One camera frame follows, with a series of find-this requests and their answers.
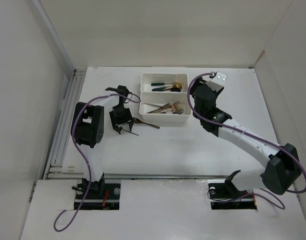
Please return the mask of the small copper spoon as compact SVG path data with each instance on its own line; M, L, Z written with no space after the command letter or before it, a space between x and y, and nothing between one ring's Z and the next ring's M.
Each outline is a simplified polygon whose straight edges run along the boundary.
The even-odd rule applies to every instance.
M120 130L120 131L123 131L123 132L126 132L126 133L129 133L129 134L132 134L132 135L135 135L135 136L139 136L139 134L134 133L134 132L131 132L131 131L129 131L129 130L125 130L125 129L123 129L122 127L120 127L119 130Z

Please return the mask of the brown spoon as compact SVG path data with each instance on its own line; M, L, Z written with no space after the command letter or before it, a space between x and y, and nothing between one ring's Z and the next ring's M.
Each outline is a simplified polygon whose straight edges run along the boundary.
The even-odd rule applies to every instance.
M142 121L142 120L140 120L140 119L138 119L138 118L136 118L136 117L133 118L133 122L134 122L135 124L143 124L143 125L147 125L147 126L153 127L153 128L155 128L155 129L160 129L159 126L154 125L154 124L151 124L151 123L144 122L144 121Z

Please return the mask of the brown fork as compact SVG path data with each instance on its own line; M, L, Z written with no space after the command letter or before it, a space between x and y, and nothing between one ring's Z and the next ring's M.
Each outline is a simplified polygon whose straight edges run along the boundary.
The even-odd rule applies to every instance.
M184 113L183 109L170 109L170 108L158 108L156 110L149 111L147 114L178 114Z

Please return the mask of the gold spoon green handle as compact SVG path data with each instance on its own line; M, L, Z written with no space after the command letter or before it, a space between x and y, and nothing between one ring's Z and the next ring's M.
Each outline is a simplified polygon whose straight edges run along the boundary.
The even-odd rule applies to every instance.
M182 88L182 84L179 83L179 82L171 82L171 83L167 83L167 82L154 82L154 83L151 83L151 86L168 86L168 85L171 85L171 86L175 86L177 88Z
M170 91L171 88L176 88L176 87L173 86L173 85L171 85L171 86L163 86L163 87L153 88L152 91L153 92L164 92L164 91Z

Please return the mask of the long silver fork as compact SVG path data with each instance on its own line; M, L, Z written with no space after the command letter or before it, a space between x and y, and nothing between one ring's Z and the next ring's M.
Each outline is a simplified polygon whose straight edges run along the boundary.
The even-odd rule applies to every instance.
M170 109L170 110L175 110L176 108L173 105L156 105L156 104L151 104L151 103L144 103L145 105L151 106L151 107L156 107L156 108L162 108L162 109Z

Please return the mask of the rose gold fork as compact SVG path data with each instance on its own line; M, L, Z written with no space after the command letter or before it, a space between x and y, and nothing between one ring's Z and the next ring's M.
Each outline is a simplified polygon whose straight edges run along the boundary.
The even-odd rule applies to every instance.
M150 107L156 108L155 110L151 110L147 112L147 114L178 114L181 115L184 113L183 105L177 101L175 103L167 103L165 105L157 105L152 103L145 103Z

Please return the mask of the black spoon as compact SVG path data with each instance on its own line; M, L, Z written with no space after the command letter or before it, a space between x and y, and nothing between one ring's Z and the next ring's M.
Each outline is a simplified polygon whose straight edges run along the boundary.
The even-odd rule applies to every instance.
M173 87L173 88L170 89L170 91L172 91L172 92L180 92L181 89L177 88L177 87Z

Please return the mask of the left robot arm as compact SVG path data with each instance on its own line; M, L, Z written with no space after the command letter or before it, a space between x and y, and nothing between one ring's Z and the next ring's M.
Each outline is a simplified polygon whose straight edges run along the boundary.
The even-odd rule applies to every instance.
M82 189L96 199L102 197L105 191L99 147L96 147L104 136L105 109L111 109L109 117L112 128L117 133L121 133L123 126L129 126L131 131L134 125L131 111L124 105L126 100L131 100L128 97L131 94L128 88L119 85L105 90L112 93L76 104L71 127L73 144L85 161L86 173L82 179Z

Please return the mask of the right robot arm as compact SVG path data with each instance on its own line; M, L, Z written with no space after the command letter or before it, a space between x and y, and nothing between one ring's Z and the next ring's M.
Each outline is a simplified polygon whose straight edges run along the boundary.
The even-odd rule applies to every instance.
M214 83L212 73L207 75L209 80L199 75L189 83L187 99L193 116L204 130L234 144L262 166L250 171L235 170L223 182L216 183L215 189L225 192L228 198L248 189L270 190L277 195L289 192L300 176L306 176L297 149L290 143L279 145L252 133L219 109L216 100L224 87Z

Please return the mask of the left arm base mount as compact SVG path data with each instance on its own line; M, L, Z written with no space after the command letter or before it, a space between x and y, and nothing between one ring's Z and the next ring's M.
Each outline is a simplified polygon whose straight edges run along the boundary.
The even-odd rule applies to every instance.
M75 191L74 209L77 210L119 210L121 182L105 180L104 176L99 181L92 182L86 192L89 181L83 178L71 189Z

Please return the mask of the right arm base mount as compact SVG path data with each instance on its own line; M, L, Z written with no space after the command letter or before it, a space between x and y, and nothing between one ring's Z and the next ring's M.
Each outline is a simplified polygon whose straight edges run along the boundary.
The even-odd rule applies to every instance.
M226 179L211 179L208 181L207 196L210 199L212 210L257 210L256 200L250 192L239 191L232 179L240 172L234 171Z

